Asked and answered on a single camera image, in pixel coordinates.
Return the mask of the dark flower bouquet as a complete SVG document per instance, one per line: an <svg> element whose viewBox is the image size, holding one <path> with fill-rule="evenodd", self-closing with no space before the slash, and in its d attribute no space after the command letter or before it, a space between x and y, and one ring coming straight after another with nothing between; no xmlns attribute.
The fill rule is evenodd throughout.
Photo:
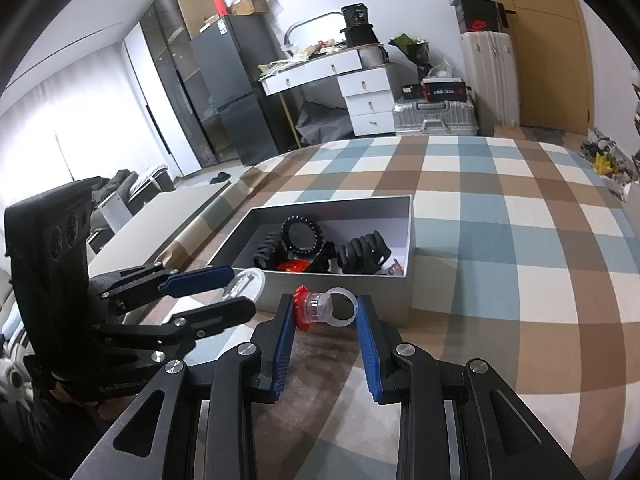
<svg viewBox="0 0 640 480"><path fill-rule="evenodd" d="M430 62L430 47L421 38L411 37L404 32L391 39L388 44L397 48L408 60L416 66L418 81L422 81L433 65Z"/></svg>

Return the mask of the black red box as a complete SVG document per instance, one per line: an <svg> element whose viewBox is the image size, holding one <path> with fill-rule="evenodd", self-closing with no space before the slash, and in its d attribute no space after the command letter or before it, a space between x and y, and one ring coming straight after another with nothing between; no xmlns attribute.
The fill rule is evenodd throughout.
<svg viewBox="0 0 640 480"><path fill-rule="evenodd" d="M422 81L424 99L430 103L465 102L466 84L461 78L425 78Z"/></svg>

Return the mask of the wooden door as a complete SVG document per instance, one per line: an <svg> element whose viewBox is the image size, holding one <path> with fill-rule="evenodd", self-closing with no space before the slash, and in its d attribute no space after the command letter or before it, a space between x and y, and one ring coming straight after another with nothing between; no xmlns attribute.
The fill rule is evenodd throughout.
<svg viewBox="0 0 640 480"><path fill-rule="evenodd" d="M592 127L589 40L577 0L495 0L515 51L520 123L585 134Z"/></svg>

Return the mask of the grey open cardboard box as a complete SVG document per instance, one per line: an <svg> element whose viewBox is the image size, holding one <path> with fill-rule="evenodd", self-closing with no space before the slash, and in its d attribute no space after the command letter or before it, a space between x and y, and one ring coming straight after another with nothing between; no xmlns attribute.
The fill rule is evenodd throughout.
<svg viewBox="0 0 640 480"><path fill-rule="evenodd" d="M253 208L209 260L212 266L241 271L256 268L253 255L271 232L281 233L288 260L310 262L303 273L263 270L265 289L259 311L273 313L283 294L299 286L324 292L343 287L356 296L371 297L381 320L406 324L411 307L412 198L409 195L348 198ZM373 275L344 274L336 262L336 246L378 231L392 251L382 270Z"/></svg>

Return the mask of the cardboard boxes on fridge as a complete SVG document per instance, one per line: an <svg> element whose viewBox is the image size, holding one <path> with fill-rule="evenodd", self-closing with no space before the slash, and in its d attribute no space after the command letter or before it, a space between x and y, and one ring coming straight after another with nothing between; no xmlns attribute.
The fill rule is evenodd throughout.
<svg viewBox="0 0 640 480"><path fill-rule="evenodd" d="M267 14L269 12L268 0L234 0L226 3L226 0L213 0L214 15L222 18L226 15L249 16L253 14Z"/></svg>

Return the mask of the red round plush pendant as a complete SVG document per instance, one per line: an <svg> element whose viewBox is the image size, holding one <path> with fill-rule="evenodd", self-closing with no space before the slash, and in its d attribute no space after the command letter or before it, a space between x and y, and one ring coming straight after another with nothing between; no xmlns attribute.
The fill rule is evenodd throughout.
<svg viewBox="0 0 640 480"><path fill-rule="evenodd" d="M277 270L288 273L303 273L310 266L310 262L303 259L291 259L277 265Z"/></svg>

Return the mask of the white upright suitcase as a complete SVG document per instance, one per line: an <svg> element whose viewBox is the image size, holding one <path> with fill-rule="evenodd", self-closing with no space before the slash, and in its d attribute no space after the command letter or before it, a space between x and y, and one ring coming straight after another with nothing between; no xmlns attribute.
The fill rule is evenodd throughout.
<svg viewBox="0 0 640 480"><path fill-rule="evenodd" d="M518 126L520 96L511 37L505 32L464 32L460 44L480 134L493 136L495 126Z"/></svg>

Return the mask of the plaid bed cover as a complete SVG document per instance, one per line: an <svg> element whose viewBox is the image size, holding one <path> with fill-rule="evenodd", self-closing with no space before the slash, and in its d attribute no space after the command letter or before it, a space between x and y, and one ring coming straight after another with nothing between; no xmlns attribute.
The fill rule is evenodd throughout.
<svg viewBox="0 0 640 480"><path fill-rule="evenodd" d="M588 479L639 474L639 241L589 162L480 136L330 142L262 162L162 252L197 268L247 211L413 199L405 339L488 361Z"/></svg>

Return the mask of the black bag on desk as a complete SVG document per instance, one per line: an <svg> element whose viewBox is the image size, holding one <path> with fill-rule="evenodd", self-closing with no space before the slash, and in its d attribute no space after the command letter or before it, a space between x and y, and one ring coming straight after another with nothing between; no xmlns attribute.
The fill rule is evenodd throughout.
<svg viewBox="0 0 640 480"><path fill-rule="evenodd" d="M369 22L368 8L363 3L354 3L341 8L345 20L342 33L347 47L360 47L367 44L377 44L373 25Z"/></svg>

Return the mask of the stacked shoe boxes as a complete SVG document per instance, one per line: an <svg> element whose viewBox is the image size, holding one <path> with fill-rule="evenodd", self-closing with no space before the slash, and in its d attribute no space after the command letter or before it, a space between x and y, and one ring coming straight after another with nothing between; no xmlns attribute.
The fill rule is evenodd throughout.
<svg viewBox="0 0 640 480"><path fill-rule="evenodd" d="M448 0L457 15L459 30L465 32L501 32L495 0Z"/></svg>

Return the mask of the dark grey refrigerator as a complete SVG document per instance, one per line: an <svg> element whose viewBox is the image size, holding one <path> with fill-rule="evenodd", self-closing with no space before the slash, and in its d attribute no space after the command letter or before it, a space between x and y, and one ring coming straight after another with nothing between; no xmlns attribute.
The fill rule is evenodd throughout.
<svg viewBox="0 0 640 480"><path fill-rule="evenodd" d="M259 67L280 58L265 18L227 15L191 41L224 131L245 166L286 153L295 139L277 96L267 96Z"/></svg>

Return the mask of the silver suitcase lying flat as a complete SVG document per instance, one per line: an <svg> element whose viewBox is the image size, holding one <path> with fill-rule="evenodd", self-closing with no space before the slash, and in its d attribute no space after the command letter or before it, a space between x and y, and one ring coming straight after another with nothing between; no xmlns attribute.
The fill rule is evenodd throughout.
<svg viewBox="0 0 640 480"><path fill-rule="evenodd" d="M397 134L476 136L478 133L470 101L399 100L394 105L393 118Z"/></svg>

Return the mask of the white desk with drawers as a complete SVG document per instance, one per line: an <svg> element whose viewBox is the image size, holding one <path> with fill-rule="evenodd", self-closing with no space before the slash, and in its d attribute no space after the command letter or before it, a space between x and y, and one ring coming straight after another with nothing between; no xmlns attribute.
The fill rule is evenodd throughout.
<svg viewBox="0 0 640 480"><path fill-rule="evenodd" d="M347 110L356 136L395 131L396 66L382 44L366 44L273 70L260 78L268 96L300 89L317 104Z"/></svg>

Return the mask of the black pompom hair claw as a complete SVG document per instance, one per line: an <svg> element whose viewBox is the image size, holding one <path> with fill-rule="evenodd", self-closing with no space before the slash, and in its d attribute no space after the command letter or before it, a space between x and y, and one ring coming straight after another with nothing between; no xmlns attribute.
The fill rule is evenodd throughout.
<svg viewBox="0 0 640 480"><path fill-rule="evenodd" d="M350 242L337 245L336 262L344 274L373 275L392 255L378 231L355 237Z"/></svg>

